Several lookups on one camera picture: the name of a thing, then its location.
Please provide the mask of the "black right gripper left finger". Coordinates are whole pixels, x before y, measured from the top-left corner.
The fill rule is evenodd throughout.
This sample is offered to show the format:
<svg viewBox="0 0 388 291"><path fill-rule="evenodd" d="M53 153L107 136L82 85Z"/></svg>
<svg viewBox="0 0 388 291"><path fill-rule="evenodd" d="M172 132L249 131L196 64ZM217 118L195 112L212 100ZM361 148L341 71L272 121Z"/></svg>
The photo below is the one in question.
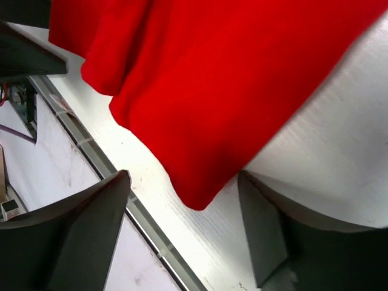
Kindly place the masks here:
<svg viewBox="0 0 388 291"><path fill-rule="evenodd" d="M120 170L1 223L1 290L104 290L130 193Z"/></svg>

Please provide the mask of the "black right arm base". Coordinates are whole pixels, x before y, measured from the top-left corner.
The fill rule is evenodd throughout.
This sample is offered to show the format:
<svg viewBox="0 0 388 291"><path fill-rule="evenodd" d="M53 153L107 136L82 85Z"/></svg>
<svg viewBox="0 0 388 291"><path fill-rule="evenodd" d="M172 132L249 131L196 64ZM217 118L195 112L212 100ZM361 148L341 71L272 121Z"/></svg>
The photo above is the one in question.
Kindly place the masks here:
<svg viewBox="0 0 388 291"><path fill-rule="evenodd" d="M1 124L2 132L7 132L32 144L36 144L38 132L37 94L37 91L26 77L1 81L1 107L8 102L16 110L30 136L3 124Z"/></svg>

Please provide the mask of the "red t shirt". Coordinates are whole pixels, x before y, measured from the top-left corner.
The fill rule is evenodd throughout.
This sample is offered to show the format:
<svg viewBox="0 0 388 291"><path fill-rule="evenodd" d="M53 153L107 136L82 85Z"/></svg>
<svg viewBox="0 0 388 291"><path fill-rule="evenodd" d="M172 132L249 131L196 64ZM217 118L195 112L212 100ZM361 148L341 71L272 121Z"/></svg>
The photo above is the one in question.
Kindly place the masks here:
<svg viewBox="0 0 388 291"><path fill-rule="evenodd" d="M374 1L53 1L49 41L204 210L387 10Z"/></svg>

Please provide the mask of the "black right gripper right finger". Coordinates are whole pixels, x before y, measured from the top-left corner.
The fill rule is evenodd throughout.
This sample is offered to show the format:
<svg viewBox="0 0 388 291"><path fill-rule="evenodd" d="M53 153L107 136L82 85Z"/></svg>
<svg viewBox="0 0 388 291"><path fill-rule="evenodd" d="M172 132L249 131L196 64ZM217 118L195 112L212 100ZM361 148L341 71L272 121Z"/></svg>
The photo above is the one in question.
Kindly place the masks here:
<svg viewBox="0 0 388 291"><path fill-rule="evenodd" d="M238 193L259 289L387 289L386 228L318 213L246 171L238 175Z"/></svg>

